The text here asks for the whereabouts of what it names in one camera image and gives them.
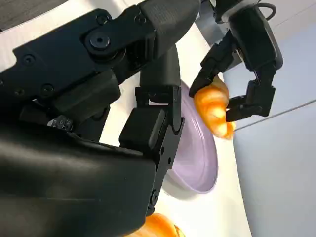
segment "white table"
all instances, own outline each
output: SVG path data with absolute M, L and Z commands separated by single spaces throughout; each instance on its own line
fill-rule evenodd
M 69 0 L 52 11 L 18 27 L 0 33 L 0 71 L 15 64 L 12 49 L 59 27 L 95 8 L 108 10 L 113 18 L 139 0 Z M 181 79 L 190 86 L 200 70 L 200 62 L 209 46 L 194 24 L 177 43 Z M 135 105 L 132 98 L 139 75 L 122 86 L 122 97 L 112 105 L 101 142 L 118 145 L 118 137 L 128 110 Z M 232 141 L 215 138 L 219 172 L 214 189 L 204 195 L 182 190 L 165 179 L 157 212 L 167 215 L 187 237 L 249 237 Z

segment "cable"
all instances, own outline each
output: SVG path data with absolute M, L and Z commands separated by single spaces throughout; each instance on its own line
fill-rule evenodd
M 271 3 L 260 2 L 257 4 L 257 7 L 266 7 L 272 10 L 272 13 L 270 14 L 270 16 L 267 17 L 267 21 L 271 20 L 276 15 L 277 7 Z

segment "golden croissant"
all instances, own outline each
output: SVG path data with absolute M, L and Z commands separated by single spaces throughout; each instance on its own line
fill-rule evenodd
M 126 237 L 185 237 L 182 231 L 162 214 L 146 217 L 142 228 Z
M 208 129 L 217 137 L 232 139 L 236 126 L 234 122 L 226 122 L 228 101 L 228 89 L 218 76 L 194 96 L 196 110 Z

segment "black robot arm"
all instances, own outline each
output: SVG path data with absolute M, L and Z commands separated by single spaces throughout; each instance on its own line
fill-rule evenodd
M 2 236 L 116 237 L 144 224 L 184 126 L 175 43 L 199 5 L 148 0 L 116 19 L 97 9 L 13 51 L 0 73 Z M 98 143 L 119 85 L 140 70 L 120 146 Z
M 221 0 L 216 2 L 215 19 L 228 22 L 229 31 L 219 44 L 214 44 L 201 63 L 202 69 L 193 82 L 190 96 L 210 85 L 219 72 L 224 72 L 233 61 L 233 52 L 238 52 L 246 68 L 255 73 L 246 95 L 231 98 L 226 112 L 226 121 L 245 119 L 252 115 L 267 117 L 272 105 L 275 88 L 272 80 L 283 65 L 283 58 L 260 7 L 275 7 L 258 0 Z

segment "light blue wall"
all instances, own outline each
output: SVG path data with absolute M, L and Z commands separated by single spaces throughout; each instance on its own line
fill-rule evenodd
M 284 66 L 270 117 L 237 123 L 240 185 L 254 237 L 315 237 L 316 24 L 279 45 Z M 254 75 L 239 65 L 224 79 L 235 96 Z

